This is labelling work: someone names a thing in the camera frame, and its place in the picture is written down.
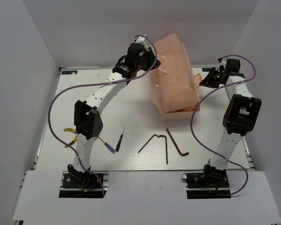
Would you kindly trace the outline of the pink plastic toolbox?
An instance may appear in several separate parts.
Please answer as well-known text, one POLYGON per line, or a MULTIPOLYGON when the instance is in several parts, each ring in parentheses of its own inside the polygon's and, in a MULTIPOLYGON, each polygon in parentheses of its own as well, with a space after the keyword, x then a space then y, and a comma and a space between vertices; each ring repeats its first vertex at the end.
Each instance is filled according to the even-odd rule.
POLYGON ((188 120, 200 100, 200 73, 193 74, 184 43, 172 33, 155 42, 160 66, 150 71, 152 100, 163 121, 188 120))

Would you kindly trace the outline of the short-leg brown hex key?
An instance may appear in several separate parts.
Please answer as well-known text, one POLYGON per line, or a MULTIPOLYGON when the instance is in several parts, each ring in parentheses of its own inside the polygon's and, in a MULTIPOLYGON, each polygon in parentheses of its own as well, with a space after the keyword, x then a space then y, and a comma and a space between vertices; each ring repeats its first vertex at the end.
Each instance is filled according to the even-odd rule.
POLYGON ((173 144, 174 144, 174 146, 175 146, 175 148, 176 148, 178 154, 179 154, 180 156, 182 156, 182 157, 188 156, 188 155, 189 155, 189 152, 186 152, 186 153, 182 153, 182 152, 181 152, 180 148, 178 147, 178 145, 177 145, 175 139, 173 138, 173 136, 172 136, 172 134, 171 134, 171 132, 169 131, 168 128, 166 129, 166 132, 168 133, 168 135, 169 135, 171 141, 173 142, 173 144))

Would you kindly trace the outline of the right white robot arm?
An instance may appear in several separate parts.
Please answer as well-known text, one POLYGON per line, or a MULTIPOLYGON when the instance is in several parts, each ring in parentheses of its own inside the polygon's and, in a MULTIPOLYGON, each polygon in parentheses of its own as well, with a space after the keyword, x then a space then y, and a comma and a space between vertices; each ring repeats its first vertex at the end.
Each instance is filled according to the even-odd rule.
POLYGON ((202 175, 203 183, 213 187, 219 181, 219 173, 228 167, 238 142, 251 132, 261 108, 262 101, 254 97, 248 90, 245 75, 240 73, 241 63, 238 59, 219 59, 219 65, 210 69, 208 75, 200 82, 200 86, 212 89, 224 85, 229 95, 229 105, 224 114, 222 138, 216 149, 216 155, 210 158, 208 166, 213 170, 202 175))

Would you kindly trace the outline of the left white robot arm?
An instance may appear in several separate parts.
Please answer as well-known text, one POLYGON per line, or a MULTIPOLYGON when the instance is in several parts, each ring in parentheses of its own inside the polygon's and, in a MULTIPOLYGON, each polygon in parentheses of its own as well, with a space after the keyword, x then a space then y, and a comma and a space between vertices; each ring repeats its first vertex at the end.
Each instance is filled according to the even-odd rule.
POLYGON ((90 155, 95 138, 103 129, 101 114, 108 103, 135 78, 140 70, 150 71, 160 65, 155 61, 152 48, 144 38, 139 37, 128 47, 127 55, 121 57, 112 69, 107 84, 85 101, 78 100, 74 106, 74 125, 76 126, 77 145, 74 160, 68 165, 68 172, 74 175, 74 182, 79 187, 89 183, 90 155))

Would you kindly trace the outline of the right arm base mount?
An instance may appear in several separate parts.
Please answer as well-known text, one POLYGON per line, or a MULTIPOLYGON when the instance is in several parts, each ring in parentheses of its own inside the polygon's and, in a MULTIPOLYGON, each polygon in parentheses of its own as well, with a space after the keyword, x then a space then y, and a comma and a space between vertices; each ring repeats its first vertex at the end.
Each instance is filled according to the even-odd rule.
POLYGON ((227 175, 219 180, 207 181, 202 178, 203 173, 186 171, 181 174, 181 180, 186 184, 187 199, 229 199, 231 198, 227 175))

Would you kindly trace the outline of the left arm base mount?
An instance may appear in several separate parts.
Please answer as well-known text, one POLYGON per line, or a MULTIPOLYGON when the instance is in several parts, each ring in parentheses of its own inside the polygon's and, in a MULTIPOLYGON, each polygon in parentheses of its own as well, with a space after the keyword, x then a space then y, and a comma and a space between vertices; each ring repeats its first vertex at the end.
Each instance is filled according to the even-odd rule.
POLYGON ((107 192, 109 172, 95 172, 99 179, 89 174, 89 177, 80 184, 76 178, 70 173, 63 172, 61 185, 59 189, 59 198, 83 198, 83 199, 101 199, 103 198, 102 188, 100 181, 102 182, 104 193, 107 192))

